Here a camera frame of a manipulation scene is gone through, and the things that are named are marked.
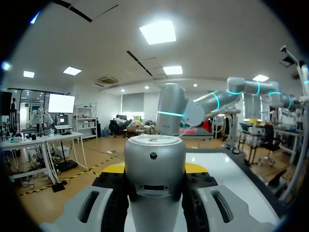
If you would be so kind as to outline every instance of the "gray curtain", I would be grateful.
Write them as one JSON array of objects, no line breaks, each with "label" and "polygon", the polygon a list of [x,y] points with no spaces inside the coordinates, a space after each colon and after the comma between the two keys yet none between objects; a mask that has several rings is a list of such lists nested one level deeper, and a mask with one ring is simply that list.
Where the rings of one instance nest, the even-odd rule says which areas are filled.
[{"label": "gray curtain", "polygon": [[144,112],[144,93],[122,95],[122,112]]}]

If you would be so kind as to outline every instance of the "pink object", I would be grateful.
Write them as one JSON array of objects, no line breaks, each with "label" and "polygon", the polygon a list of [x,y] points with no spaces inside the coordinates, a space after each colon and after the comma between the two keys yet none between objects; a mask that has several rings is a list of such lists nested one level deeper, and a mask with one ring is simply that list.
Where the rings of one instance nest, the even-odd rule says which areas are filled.
[{"label": "pink object", "polygon": [[[184,133],[185,130],[186,129],[180,129],[179,130],[180,134]],[[192,129],[187,130],[187,132],[185,134],[195,134],[196,132],[197,132],[197,130],[195,128],[192,128]]]}]

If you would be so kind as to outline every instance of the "gray cylindrical robot base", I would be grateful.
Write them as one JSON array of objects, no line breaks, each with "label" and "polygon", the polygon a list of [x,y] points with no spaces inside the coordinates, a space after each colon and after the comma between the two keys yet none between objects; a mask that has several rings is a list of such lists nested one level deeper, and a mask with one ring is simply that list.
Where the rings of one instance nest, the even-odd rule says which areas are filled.
[{"label": "gray cylindrical robot base", "polygon": [[130,138],[125,172],[137,232],[173,232],[180,207],[185,144],[165,135]]}]

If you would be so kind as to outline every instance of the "metal shelf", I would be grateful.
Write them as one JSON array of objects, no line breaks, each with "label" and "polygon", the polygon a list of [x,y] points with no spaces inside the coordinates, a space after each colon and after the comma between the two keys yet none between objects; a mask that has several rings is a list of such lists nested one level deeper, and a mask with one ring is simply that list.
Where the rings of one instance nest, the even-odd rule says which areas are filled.
[{"label": "metal shelf", "polygon": [[83,127],[83,128],[78,128],[78,130],[93,129],[93,128],[96,128],[96,127]]},{"label": "metal shelf", "polygon": [[[98,138],[98,132],[97,132],[97,103],[91,103],[92,107],[80,107],[78,105],[75,105],[74,107],[74,111],[76,114],[76,117],[81,116],[81,115],[85,115],[88,117],[83,117],[83,118],[73,118],[73,125],[74,125],[74,130],[76,132],[81,132],[81,130],[86,130],[86,129],[93,129],[95,134],[91,134],[91,135],[85,135],[83,136],[83,139],[88,139],[88,138],[93,138],[96,137]],[[82,128],[78,128],[78,123],[79,122],[83,122],[83,121],[92,121],[95,123],[94,127],[82,127]]]},{"label": "metal shelf", "polygon": [[96,119],[95,117],[83,117],[83,118],[73,118],[73,119],[77,119],[77,120],[92,120],[92,119]]},{"label": "metal shelf", "polygon": [[76,107],[76,109],[93,109],[93,107]]}]

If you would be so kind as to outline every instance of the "shelving unit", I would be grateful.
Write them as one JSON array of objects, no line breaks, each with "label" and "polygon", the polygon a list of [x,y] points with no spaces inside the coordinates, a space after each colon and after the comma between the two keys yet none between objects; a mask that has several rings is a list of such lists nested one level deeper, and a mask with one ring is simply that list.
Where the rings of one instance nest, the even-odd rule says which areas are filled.
[{"label": "shelving unit", "polygon": [[[76,115],[76,118],[73,118],[73,127],[76,132],[83,133],[83,139],[88,138],[98,138],[98,132],[97,132],[97,103],[90,103],[91,107],[83,107],[80,105],[76,105],[74,107],[73,115]],[[81,123],[83,121],[89,121],[95,123],[94,127],[78,127],[78,123]]]}]

